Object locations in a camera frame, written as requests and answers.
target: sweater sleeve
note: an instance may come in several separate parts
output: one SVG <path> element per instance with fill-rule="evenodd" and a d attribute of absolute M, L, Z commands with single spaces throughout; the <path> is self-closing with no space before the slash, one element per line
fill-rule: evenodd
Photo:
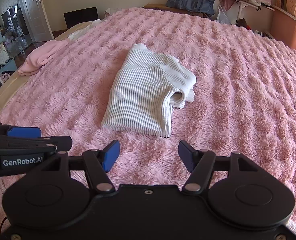
<path fill-rule="evenodd" d="M 167 63 L 160 67 L 165 79 L 176 88 L 176 92 L 181 94 L 181 96 L 177 94 L 177 96 L 172 97 L 171 104 L 174 107 L 183 108 L 186 100 L 192 102 L 192 89 L 196 83 L 196 76 L 182 66 L 173 56 L 169 56 Z"/>

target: television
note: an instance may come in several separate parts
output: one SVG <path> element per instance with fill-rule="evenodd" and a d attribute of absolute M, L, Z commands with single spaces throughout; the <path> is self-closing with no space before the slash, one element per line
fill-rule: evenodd
<path fill-rule="evenodd" d="M 87 9 L 81 9 L 73 12 L 67 12 L 63 14 L 67 24 L 67 28 L 70 29 L 78 23 L 90 22 L 98 20 L 97 7 L 91 7 Z"/>

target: bed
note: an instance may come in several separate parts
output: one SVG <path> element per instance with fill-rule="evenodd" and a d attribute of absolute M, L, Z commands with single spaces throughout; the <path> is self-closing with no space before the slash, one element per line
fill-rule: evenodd
<path fill-rule="evenodd" d="M 101 126 L 113 80 L 134 43 L 175 56 L 197 77 L 194 102 L 173 110 L 170 138 Z M 69 45 L 0 105 L 2 123 L 37 126 L 43 136 L 71 136 L 69 155 L 119 140 L 120 157 L 109 173 L 116 185 L 182 186 L 189 174 L 177 146 L 185 139 L 218 155 L 241 151 L 296 198 L 296 51 L 242 27 L 123 10 Z M 73 177 L 85 181 L 82 173 Z M 219 172 L 214 181 L 224 177 Z M 15 180 L 2 183 L 8 187 Z M 296 208 L 290 227 L 296 229 Z"/>

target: folded sweater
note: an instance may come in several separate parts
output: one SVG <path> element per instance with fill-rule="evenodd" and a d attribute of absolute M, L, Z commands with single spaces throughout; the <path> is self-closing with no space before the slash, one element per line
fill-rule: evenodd
<path fill-rule="evenodd" d="M 169 137 L 172 107 L 193 101 L 195 83 L 175 57 L 134 44 L 115 77 L 102 125 Z"/>

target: orange storage box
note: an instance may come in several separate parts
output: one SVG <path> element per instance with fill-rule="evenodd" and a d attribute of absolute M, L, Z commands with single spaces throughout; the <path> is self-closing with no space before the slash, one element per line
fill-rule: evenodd
<path fill-rule="evenodd" d="M 282 41 L 286 46 L 296 50 L 296 17 L 277 6 L 273 7 L 275 11 L 270 30 L 271 35 L 277 41 Z"/>

